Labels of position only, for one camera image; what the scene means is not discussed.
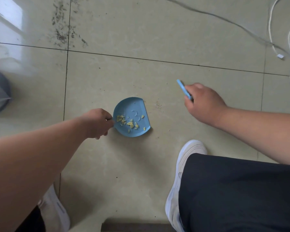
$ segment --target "gray cable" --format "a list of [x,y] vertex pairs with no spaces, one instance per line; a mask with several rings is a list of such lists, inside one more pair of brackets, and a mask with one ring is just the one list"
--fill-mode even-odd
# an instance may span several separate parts
[[201,13],[201,14],[212,15],[212,16],[214,16],[214,17],[216,17],[216,18],[219,18],[219,19],[222,19],[222,20],[224,20],[224,21],[226,21],[226,22],[228,22],[228,23],[232,23],[232,24],[234,24],[234,25],[240,27],[240,28],[243,29],[244,31],[246,31],[249,35],[251,35],[251,36],[254,37],[255,39],[259,40],[260,42],[263,42],[263,43],[265,43],[266,45],[275,46],[277,49],[282,50],[283,52],[285,52],[286,54],[288,54],[288,55],[290,56],[290,53],[289,53],[287,50],[285,50],[284,48],[282,48],[282,47],[280,47],[279,45],[277,45],[277,44],[275,44],[275,43],[272,43],[272,42],[270,42],[270,41],[268,41],[268,40],[266,40],[266,39],[263,39],[262,37],[256,35],[256,34],[253,33],[252,31],[250,31],[249,29],[245,28],[244,26],[241,26],[241,25],[238,24],[238,23],[235,23],[235,22],[233,22],[233,21],[231,21],[231,20],[228,20],[228,19],[226,19],[226,18],[224,18],[224,17],[221,17],[221,16],[219,16],[219,15],[216,15],[216,14],[213,14],[213,13],[210,13],[210,12],[201,11],[201,10],[198,10],[198,9],[192,8],[192,7],[188,6],[188,5],[186,5],[185,3],[181,3],[180,1],[177,1],[177,0],[167,0],[167,1],[173,2],[173,3],[175,3],[175,4],[179,5],[179,6],[181,6],[181,7],[185,8],[185,9],[187,9],[187,10],[194,11],[194,12]]

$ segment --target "sneaker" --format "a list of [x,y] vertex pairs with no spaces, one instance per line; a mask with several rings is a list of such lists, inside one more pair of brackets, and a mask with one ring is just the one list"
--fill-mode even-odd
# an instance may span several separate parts
[[46,232],[67,232],[70,229],[70,219],[65,208],[60,203],[54,185],[47,190],[39,201]]
[[184,170],[188,157],[194,153],[207,155],[206,148],[202,142],[198,140],[190,140],[183,146],[183,148],[179,152],[176,163],[174,184],[165,203],[165,213],[171,225],[177,232],[184,232],[178,207],[178,192],[181,185],[182,172]]

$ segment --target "person's left arm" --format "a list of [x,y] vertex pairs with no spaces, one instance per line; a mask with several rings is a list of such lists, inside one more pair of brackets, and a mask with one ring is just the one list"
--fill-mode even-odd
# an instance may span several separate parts
[[112,115],[93,109],[47,128],[0,138],[0,231],[15,231],[86,138],[113,127]]

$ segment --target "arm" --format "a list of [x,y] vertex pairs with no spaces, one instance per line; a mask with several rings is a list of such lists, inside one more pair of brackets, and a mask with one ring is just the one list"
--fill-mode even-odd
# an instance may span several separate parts
[[247,111],[228,107],[212,89],[186,86],[193,96],[185,105],[197,120],[221,129],[279,163],[290,164],[290,114]]
[[94,109],[47,128],[0,138],[0,231],[15,231],[86,138],[114,125]]

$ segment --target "person's right arm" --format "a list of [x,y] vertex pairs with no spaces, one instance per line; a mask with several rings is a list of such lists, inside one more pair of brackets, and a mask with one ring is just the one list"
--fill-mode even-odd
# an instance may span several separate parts
[[279,163],[290,164],[290,114],[247,111],[228,107],[212,89],[186,86],[194,101],[185,105],[197,120],[221,129]]

